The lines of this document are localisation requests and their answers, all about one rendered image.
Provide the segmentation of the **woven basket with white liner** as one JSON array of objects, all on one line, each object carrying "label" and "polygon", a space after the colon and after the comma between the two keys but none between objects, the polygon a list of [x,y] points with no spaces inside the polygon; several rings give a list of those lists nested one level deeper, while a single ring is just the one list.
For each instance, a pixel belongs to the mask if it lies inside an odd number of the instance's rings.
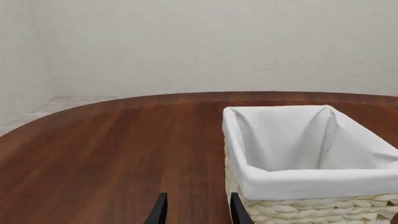
[{"label": "woven basket with white liner", "polygon": [[225,189],[254,224],[392,224],[398,149],[328,105],[223,110]]}]

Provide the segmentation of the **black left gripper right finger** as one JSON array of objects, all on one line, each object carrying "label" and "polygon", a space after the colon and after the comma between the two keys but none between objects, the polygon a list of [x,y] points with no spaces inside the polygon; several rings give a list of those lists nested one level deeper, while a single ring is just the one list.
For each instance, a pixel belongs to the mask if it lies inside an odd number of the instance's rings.
[{"label": "black left gripper right finger", "polygon": [[254,224],[237,192],[231,193],[230,214],[232,224]]}]

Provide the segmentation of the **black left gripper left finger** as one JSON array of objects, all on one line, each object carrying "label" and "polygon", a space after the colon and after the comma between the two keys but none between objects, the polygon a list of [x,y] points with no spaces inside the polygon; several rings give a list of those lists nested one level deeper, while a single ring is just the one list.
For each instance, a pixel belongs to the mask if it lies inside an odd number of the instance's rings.
[{"label": "black left gripper left finger", "polygon": [[166,224],[168,210],[167,193],[159,194],[153,209],[145,220],[145,224]]}]

